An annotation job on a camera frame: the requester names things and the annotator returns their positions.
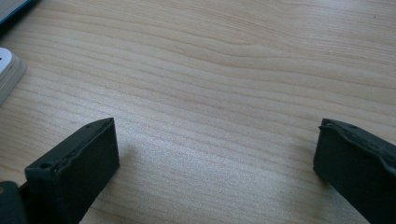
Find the wooden table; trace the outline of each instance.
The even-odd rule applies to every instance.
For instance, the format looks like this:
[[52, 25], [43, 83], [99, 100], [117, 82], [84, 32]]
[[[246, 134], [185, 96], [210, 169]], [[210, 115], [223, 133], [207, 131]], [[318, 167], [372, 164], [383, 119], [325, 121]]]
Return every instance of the wooden table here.
[[114, 117], [81, 223], [365, 223], [312, 170], [322, 118], [396, 143], [393, 1], [41, 1], [0, 46], [0, 180]]

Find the white object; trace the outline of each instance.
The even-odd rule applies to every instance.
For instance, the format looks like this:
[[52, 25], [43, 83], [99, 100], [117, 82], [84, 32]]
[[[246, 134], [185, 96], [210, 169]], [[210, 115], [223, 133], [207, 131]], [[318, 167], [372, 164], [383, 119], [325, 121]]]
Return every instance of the white object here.
[[8, 49], [0, 48], [0, 105], [26, 72], [26, 64]]

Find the small hole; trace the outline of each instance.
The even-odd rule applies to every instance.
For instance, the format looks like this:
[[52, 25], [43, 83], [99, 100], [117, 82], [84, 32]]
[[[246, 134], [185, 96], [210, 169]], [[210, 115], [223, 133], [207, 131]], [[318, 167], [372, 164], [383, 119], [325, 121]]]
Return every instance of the small hole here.
[[50, 162], [44, 162], [43, 164], [40, 165], [41, 169], [47, 169], [49, 167], [51, 167], [51, 163]]

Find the wooden tabletop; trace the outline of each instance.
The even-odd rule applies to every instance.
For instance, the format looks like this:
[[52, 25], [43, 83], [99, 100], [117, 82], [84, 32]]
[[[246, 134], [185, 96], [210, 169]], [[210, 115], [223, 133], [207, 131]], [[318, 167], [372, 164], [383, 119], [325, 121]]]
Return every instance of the wooden tabletop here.
[[81, 223], [366, 223], [313, 172], [323, 118], [396, 143], [393, 1], [42, 0], [0, 40], [0, 180], [113, 117]]

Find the black plastic part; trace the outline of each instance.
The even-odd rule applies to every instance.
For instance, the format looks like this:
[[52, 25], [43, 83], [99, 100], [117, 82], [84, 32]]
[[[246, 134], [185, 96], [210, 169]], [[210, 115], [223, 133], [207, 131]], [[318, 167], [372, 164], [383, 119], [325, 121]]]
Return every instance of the black plastic part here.
[[7, 224], [28, 223], [18, 186], [11, 181], [0, 182], [0, 222]]
[[114, 119], [90, 123], [25, 169], [40, 223], [79, 223], [120, 166]]
[[315, 172], [370, 223], [396, 223], [396, 146], [341, 121], [319, 128]]

